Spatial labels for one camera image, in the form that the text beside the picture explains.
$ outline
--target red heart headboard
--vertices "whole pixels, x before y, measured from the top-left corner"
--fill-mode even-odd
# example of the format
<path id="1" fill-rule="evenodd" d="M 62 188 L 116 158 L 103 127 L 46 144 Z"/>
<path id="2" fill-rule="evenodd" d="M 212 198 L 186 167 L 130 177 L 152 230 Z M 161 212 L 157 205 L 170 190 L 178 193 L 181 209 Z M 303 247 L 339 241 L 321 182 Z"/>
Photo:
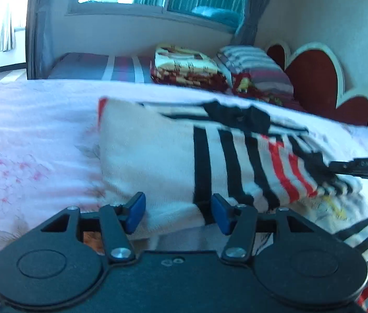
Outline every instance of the red heart headboard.
<path id="1" fill-rule="evenodd" d="M 343 70 L 335 54 L 321 43 L 309 43 L 293 55 L 288 46 L 273 43 L 267 54 L 283 69 L 294 86 L 294 98 L 311 114 L 351 125 L 368 125 L 368 93 L 345 92 Z"/>

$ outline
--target striped pillow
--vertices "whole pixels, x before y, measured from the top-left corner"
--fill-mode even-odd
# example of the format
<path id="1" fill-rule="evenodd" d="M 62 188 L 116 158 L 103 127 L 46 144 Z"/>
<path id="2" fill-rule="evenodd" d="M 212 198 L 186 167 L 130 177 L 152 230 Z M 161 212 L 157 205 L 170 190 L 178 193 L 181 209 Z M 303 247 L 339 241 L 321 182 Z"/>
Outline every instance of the striped pillow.
<path id="1" fill-rule="evenodd" d="M 287 74 L 260 48 L 226 46 L 217 56 L 231 73 L 249 73 L 255 87 L 262 91 L 294 93 Z"/>

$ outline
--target white wall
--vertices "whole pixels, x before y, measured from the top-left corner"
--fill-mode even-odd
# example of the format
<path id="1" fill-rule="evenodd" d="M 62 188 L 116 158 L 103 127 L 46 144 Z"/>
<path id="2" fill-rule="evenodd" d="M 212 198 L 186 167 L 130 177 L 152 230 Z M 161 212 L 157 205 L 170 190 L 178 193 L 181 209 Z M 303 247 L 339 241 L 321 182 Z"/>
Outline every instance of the white wall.
<path id="1" fill-rule="evenodd" d="M 25 31 L 15 33 L 16 47 L 9 52 L 0 52 L 0 67 L 26 62 Z"/>
<path id="2" fill-rule="evenodd" d="M 368 0 L 273 0 L 256 42 L 275 38 L 285 39 L 292 50 L 312 41 L 327 44 L 343 66 L 346 89 L 368 89 Z"/>
<path id="3" fill-rule="evenodd" d="M 67 52 L 137 55 L 154 53 L 166 42 L 213 54 L 229 44 L 231 34 L 190 23 L 143 16 L 67 15 L 69 0 L 53 0 L 53 47 Z"/>
<path id="4" fill-rule="evenodd" d="M 262 15 L 258 32 L 256 34 L 255 45 L 265 48 L 270 41 L 287 39 L 287 29 L 290 28 L 292 0 L 271 0 Z"/>

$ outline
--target bed sheet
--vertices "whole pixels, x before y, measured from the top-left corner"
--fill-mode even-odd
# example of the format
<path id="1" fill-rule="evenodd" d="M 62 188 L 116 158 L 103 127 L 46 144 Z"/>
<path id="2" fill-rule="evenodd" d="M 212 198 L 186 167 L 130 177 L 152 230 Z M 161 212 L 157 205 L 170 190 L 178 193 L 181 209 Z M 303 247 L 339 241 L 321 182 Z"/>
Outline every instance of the bed sheet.
<path id="1" fill-rule="evenodd" d="M 251 104 L 307 125 L 337 159 L 368 156 L 368 132 L 261 102 L 194 89 L 128 82 L 37 80 L 0 84 L 0 248 L 67 206 L 104 205 L 98 155 L 101 96 L 134 102 Z M 364 184 L 368 199 L 368 182 Z M 177 232 L 142 248 L 212 248 L 224 244 L 215 226 Z"/>
<path id="2" fill-rule="evenodd" d="M 152 83 L 150 63 L 144 56 L 114 56 L 67 53 L 49 73 L 48 79 L 104 80 Z"/>

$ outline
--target pink bedsheet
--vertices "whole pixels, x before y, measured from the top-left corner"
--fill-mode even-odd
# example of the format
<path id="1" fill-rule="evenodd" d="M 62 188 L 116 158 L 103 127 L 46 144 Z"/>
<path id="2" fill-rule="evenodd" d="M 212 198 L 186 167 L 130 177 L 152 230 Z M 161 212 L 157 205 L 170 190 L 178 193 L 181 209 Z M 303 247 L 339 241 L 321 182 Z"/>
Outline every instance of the pink bedsheet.
<path id="1" fill-rule="evenodd" d="M 130 101 L 255 104 L 320 133 L 339 159 L 368 156 L 365 130 L 226 95 L 128 82 L 0 84 L 0 249 L 67 206 L 95 211 L 105 204 L 96 127 L 98 99 L 104 95 Z M 368 196 L 368 183 L 364 191 Z"/>

